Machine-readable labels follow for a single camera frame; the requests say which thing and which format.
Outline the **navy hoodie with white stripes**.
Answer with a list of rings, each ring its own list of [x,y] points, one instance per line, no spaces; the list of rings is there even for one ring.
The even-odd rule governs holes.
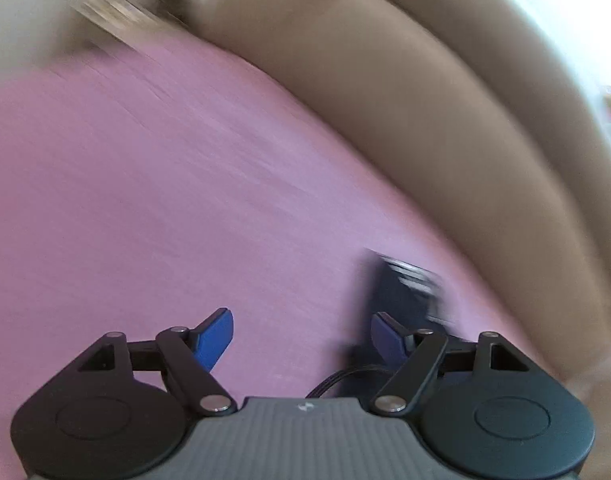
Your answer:
[[[364,291],[354,339],[355,350],[362,358],[380,361],[371,342],[371,319],[378,312],[388,313],[412,332],[420,328],[447,331],[440,318],[443,292],[437,274],[373,252],[364,263],[362,278]]]

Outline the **pink quilted bed cover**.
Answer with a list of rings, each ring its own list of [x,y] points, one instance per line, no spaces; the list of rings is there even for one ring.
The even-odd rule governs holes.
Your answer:
[[[0,82],[0,479],[14,411],[110,330],[215,309],[236,398],[337,370],[375,254],[438,274],[458,333],[533,347],[470,262],[333,130],[240,58],[170,37]]]

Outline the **beige padded headboard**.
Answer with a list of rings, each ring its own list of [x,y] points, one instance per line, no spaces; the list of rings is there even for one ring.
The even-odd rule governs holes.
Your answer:
[[[511,0],[203,0],[454,240],[565,375],[611,360],[611,148]]]

